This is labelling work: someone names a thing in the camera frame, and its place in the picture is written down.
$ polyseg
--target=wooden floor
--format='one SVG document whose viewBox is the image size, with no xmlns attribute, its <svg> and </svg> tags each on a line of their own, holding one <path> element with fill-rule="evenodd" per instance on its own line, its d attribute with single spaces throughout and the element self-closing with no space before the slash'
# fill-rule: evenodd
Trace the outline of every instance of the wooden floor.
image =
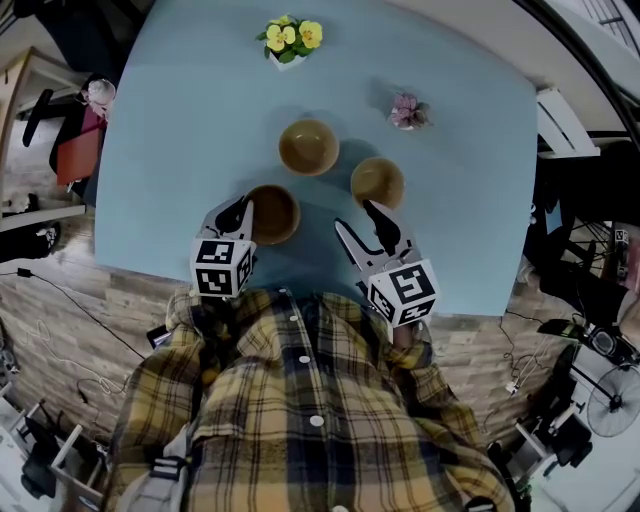
<svg viewBox="0 0 640 512">
<path fill-rule="evenodd" d="M 41 126 L 32 146 L 21 145 L 24 123 L 16 123 L 8 157 L 5 196 L 12 192 L 36 192 L 42 198 L 66 199 L 70 196 L 55 186 L 48 167 L 49 152 L 56 133 L 55 124 Z M 143 354 L 150 352 L 145 333 L 164 319 L 166 301 L 178 284 L 175 281 L 125 272 L 97 265 L 94 261 L 94 218 L 89 213 L 63 221 L 60 247 L 44 260 L 24 260 L 0 264 L 0 274 L 18 266 L 63 287 L 101 322 Z M 546 320 L 568 318 L 571 310 L 562 301 L 547 297 L 523 285 L 516 285 L 509 310 Z M 65 413 L 64 428 L 79 422 L 90 436 L 108 438 L 123 400 L 114 387 L 105 394 L 97 377 L 75 363 L 111 379 L 121 386 L 139 361 L 111 334 L 74 306 L 62 293 L 35 278 L 0 277 L 0 317 L 13 340 L 20 374 L 15 376 L 9 398 L 29 408 L 45 398 L 51 412 Z M 46 325 L 50 333 L 45 346 L 38 334 Z M 509 399 L 505 385 L 512 380 L 510 360 L 504 354 L 511 344 L 499 328 L 499 319 L 490 317 L 436 317 L 431 331 L 437 361 L 456 395 L 475 410 L 481 424 L 486 423 L 488 439 L 505 439 L 514 433 L 514 421 L 527 408 L 527 394 L 535 391 L 548 376 L 548 369 L 564 348 L 557 338 L 536 333 L 538 324 L 514 315 L 505 315 L 503 328 L 509 334 L 517 361 L 531 354 L 540 343 L 547 343 L 545 354 L 520 392 Z M 520 360 L 523 368 L 529 360 Z M 78 379 L 89 404 L 82 403 Z"/>
</svg>

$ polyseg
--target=white box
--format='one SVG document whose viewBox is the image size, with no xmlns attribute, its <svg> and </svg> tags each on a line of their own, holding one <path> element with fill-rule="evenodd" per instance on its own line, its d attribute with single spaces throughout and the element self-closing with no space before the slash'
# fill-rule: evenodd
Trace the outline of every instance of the white box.
<svg viewBox="0 0 640 512">
<path fill-rule="evenodd" d="M 393 327 L 427 317 L 440 295 L 429 260 L 374 274 L 367 288 L 369 302 Z"/>
<path fill-rule="evenodd" d="M 191 244 L 191 278 L 205 297 L 237 297 L 253 270 L 256 244 L 244 240 L 196 238 Z"/>
</svg>

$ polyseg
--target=buckle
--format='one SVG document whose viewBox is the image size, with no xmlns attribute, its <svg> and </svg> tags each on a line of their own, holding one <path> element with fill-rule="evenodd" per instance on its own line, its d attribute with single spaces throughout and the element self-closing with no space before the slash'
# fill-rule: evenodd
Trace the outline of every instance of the buckle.
<svg viewBox="0 0 640 512">
<path fill-rule="evenodd" d="M 187 465 L 182 457 L 159 457 L 153 462 L 153 469 L 149 476 L 177 482 L 180 478 L 180 470 Z"/>
</svg>

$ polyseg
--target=strap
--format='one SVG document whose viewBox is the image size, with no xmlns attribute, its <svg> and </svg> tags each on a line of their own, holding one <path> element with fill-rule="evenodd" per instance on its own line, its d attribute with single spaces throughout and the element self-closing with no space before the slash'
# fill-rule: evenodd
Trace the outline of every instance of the strap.
<svg viewBox="0 0 640 512">
<path fill-rule="evenodd" d="M 182 427 L 151 471 L 129 485 L 118 500 L 117 512 L 180 512 L 188 477 L 186 457 L 195 428 L 196 422 Z"/>
</svg>

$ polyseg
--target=light blue table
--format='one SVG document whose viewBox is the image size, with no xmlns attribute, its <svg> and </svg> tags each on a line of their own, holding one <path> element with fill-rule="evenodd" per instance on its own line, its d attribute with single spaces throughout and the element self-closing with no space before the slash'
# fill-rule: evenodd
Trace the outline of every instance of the light blue table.
<svg viewBox="0 0 640 512">
<path fill-rule="evenodd" d="M 302 65 L 279 72 L 254 37 L 284 13 L 321 22 L 325 39 Z M 394 128 L 395 91 L 428 102 L 435 126 Z M 303 117 L 325 121 L 341 140 L 338 164 L 318 178 L 295 176 L 279 160 L 281 132 Z M 359 296 L 333 220 L 373 240 L 349 178 L 362 159 L 382 155 L 405 174 L 399 211 L 438 276 L 437 310 L 501 315 L 528 226 L 536 141 L 529 82 L 416 14 L 366 0 L 158 0 L 107 131 L 96 257 L 189 281 L 204 215 L 276 183 L 299 199 L 302 221 L 289 242 L 258 248 L 249 284 Z"/>
</svg>

